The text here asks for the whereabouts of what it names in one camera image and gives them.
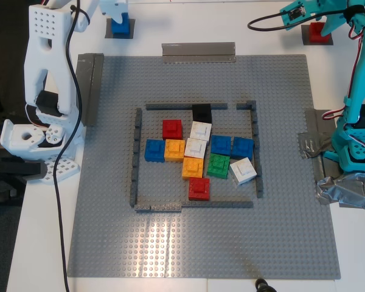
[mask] black cable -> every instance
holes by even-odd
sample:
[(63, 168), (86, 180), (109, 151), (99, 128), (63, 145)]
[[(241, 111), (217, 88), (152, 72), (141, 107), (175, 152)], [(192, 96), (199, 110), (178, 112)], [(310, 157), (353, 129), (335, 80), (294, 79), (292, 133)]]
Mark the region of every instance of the black cable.
[(318, 13), (318, 14), (315, 14), (313, 16), (307, 17), (303, 20), (300, 20), (296, 23), (287, 24), (286, 26), (269, 27), (267, 29), (252, 26), (252, 24), (254, 24), (254, 23), (257, 23), (257, 22), (260, 22), (260, 21), (263, 21), (263, 20), (266, 20), (266, 19), (282, 16), (282, 15), (285, 15), (285, 14), (289, 13), (289, 11), (282, 11), (280, 13), (264, 16), (264, 17), (261, 17), (261, 18), (257, 18), (253, 21), (250, 21), (248, 23), (248, 28), (251, 29), (251, 30), (255, 30), (257, 32), (273, 32), (275, 30), (290, 29), (292, 27), (298, 26), (302, 23), (306, 23), (307, 21), (310, 21), (310, 20), (313, 20), (313, 19), (316, 19), (316, 18), (319, 18), (319, 17), (322, 17), (322, 16), (334, 15), (334, 14), (343, 14), (345, 12), (348, 12), (350, 8), (351, 8), (351, 6), (349, 8), (342, 9), (342, 10), (334, 10), (334, 11), (327, 11), (327, 12)]
[(67, 271), (66, 271), (66, 257), (65, 257), (65, 245), (64, 245), (64, 240), (63, 240), (61, 199), (60, 199), (60, 191), (58, 189), (58, 182), (57, 182), (57, 167), (58, 167), (58, 163), (59, 163), (63, 153), (68, 148), (69, 144), (72, 142), (72, 140), (73, 140), (73, 138), (74, 138), (74, 136), (75, 136), (75, 134), (78, 130), (78, 127), (80, 126), (81, 116), (82, 116), (82, 111), (83, 111), (80, 87), (78, 85), (78, 81), (77, 81), (77, 78), (75, 76), (75, 72), (74, 72), (74, 69), (73, 69), (72, 61), (71, 61), (70, 51), (69, 51), (71, 38), (72, 38), (72, 35), (73, 35), (74, 28), (77, 24), (79, 14), (80, 14), (80, 0), (77, 0), (77, 8), (75, 10), (73, 23), (72, 23), (71, 29), (69, 31), (68, 38), (66, 40), (65, 53), (66, 53), (66, 61), (68, 62), (69, 70), (72, 74), (72, 78), (73, 78), (74, 85), (75, 85), (75, 90), (77, 92), (77, 97), (78, 97), (78, 118), (77, 118), (77, 121), (75, 123), (72, 134), (70, 135), (68, 141), (65, 143), (65, 145), (62, 148), (61, 152), (59, 152), (59, 154), (58, 154), (58, 156), (55, 160), (54, 168), (53, 168), (54, 188), (55, 188), (55, 195), (57, 197), (57, 207), (58, 207), (58, 224), (60, 225), (60, 240), (61, 240), (61, 255), (62, 255), (63, 277), (64, 277), (66, 292), (69, 292), (69, 284), (68, 284), (68, 274), (67, 274)]
[[(72, 10), (71, 14), (73, 12), (75, 12), (75, 10), (76, 10), (75, 5), (71, 5), (71, 10)], [(90, 25), (91, 24), (91, 19), (89, 18), (89, 15), (82, 9), (80, 9), (80, 12), (85, 15), (86, 19), (88, 20), (88, 25)]]

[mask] white lego brick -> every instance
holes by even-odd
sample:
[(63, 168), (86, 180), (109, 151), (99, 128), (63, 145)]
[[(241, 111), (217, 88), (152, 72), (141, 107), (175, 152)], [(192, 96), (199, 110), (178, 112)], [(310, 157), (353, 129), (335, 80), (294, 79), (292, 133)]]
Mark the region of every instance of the white lego brick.
[(230, 167), (231, 174), (238, 185), (252, 180), (257, 175), (257, 172), (251, 164), (249, 158), (244, 158), (232, 163), (230, 164)]
[(209, 141), (209, 135), (211, 133), (210, 123), (192, 122), (192, 129), (190, 131), (190, 137), (194, 139)]
[(188, 138), (184, 156), (204, 159), (207, 141)]

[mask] floor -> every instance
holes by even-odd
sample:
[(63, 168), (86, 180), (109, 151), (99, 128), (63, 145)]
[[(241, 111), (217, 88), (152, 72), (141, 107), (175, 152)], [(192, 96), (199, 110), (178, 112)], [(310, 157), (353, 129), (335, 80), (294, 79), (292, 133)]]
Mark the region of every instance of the floor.
[[(23, 64), (31, 4), (39, 4), (39, 1), (0, 1), (0, 99), (4, 106), (0, 113), (0, 132), (5, 118), (26, 117)], [(0, 292), (7, 289), (20, 212), (20, 207), (0, 207)]]

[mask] green lego brick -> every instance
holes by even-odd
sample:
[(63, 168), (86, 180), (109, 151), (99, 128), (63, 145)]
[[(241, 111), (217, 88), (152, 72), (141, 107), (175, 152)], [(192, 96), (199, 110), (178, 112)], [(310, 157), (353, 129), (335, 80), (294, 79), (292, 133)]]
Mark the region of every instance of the green lego brick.
[(207, 175), (217, 178), (227, 178), (230, 157), (211, 153), (208, 163)]

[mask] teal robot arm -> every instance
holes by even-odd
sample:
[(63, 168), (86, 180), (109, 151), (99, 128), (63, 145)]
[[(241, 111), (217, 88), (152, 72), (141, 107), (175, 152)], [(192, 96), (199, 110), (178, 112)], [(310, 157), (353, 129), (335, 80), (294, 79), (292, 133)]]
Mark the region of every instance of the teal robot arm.
[[(288, 12), (282, 15), (282, 20), (284, 25), (289, 25), (312, 14), (346, 9), (354, 5), (365, 6), (365, 0), (300, 0), (281, 10)], [(350, 19), (346, 19), (343, 14), (329, 15), (321, 34), (327, 35), (346, 22), (353, 27), (355, 33), (362, 34), (359, 40), (360, 55), (355, 64), (349, 96), (344, 98), (344, 110), (332, 137), (335, 152), (325, 153), (325, 157), (338, 161), (345, 172), (365, 172), (365, 14), (357, 13)]]

